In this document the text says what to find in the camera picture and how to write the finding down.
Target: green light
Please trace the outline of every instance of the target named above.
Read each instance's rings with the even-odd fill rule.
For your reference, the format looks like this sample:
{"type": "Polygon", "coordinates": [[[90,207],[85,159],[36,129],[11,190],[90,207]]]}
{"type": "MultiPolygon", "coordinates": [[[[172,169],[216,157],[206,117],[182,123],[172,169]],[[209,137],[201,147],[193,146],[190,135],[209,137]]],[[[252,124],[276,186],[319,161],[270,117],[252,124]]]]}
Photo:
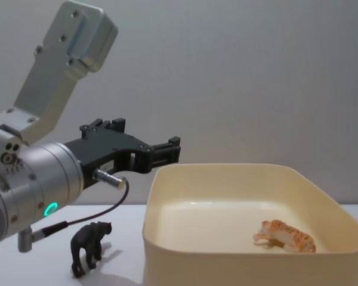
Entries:
{"type": "Polygon", "coordinates": [[[58,204],[56,202],[51,203],[44,211],[44,216],[49,216],[57,210],[58,204]]]}

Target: gray wall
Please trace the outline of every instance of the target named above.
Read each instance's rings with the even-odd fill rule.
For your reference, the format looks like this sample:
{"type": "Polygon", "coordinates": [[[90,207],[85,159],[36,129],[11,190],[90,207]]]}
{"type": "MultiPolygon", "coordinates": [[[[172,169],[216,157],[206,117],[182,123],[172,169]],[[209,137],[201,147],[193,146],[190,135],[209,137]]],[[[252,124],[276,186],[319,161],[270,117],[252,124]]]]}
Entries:
{"type": "MultiPolygon", "coordinates": [[[[358,0],[84,0],[119,28],[56,130],[66,142],[97,117],[157,144],[182,137],[182,163],[293,167],[358,203],[358,0]]],[[[0,111],[14,101],[59,1],[0,1],[0,111]]],[[[129,203],[154,173],[130,175],[129,203]]],[[[106,186],[78,203],[119,198],[106,186]]]]}

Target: plastic tub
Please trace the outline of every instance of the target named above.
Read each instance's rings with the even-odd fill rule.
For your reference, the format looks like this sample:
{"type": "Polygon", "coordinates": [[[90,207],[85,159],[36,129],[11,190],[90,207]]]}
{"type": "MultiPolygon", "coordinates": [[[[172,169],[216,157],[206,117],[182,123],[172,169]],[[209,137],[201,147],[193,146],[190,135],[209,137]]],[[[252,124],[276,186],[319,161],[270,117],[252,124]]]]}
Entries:
{"type": "Polygon", "coordinates": [[[288,167],[162,167],[143,238],[147,286],[358,286],[358,221],[288,167]],[[310,234],[316,253],[255,245],[272,219],[310,234]]]}

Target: table surface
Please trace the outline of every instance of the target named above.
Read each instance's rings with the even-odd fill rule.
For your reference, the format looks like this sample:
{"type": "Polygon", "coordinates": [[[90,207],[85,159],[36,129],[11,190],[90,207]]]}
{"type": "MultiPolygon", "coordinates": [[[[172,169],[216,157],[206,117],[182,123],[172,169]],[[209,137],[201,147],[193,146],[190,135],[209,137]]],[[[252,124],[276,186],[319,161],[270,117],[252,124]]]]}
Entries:
{"type": "MultiPolygon", "coordinates": [[[[68,206],[32,226],[33,230],[60,222],[79,219],[108,206],[68,206]]],[[[358,219],[358,205],[343,205],[358,219]]],[[[0,243],[0,285],[43,286],[138,286],[144,285],[144,247],[142,227],[146,206],[120,206],[98,218],[111,222],[113,231],[103,242],[103,259],[97,268],[81,279],[71,271],[70,239],[82,224],[70,226],[33,245],[28,253],[17,251],[17,236],[0,243]]]]}

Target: silver connector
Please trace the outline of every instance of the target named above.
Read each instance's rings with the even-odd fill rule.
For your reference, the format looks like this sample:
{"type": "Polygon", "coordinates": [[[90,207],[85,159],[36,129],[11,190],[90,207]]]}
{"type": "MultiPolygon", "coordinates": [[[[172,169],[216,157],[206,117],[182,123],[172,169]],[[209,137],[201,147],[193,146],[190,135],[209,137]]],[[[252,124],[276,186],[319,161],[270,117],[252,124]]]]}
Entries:
{"type": "Polygon", "coordinates": [[[36,243],[39,240],[43,240],[45,238],[45,234],[43,233],[43,231],[40,229],[39,231],[35,231],[32,234],[32,241],[34,243],[36,243]]]}
{"type": "Polygon", "coordinates": [[[32,229],[30,227],[23,229],[18,233],[17,247],[19,252],[26,253],[32,250],[32,229]]]}
{"type": "Polygon", "coordinates": [[[109,173],[106,173],[100,169],[95,169],[93,172],[93,179],[105,182],[110,186],[113,186],[117,189],[122,189],[125,186],[126,178],[125,177],[116,177],[109,173]]]}

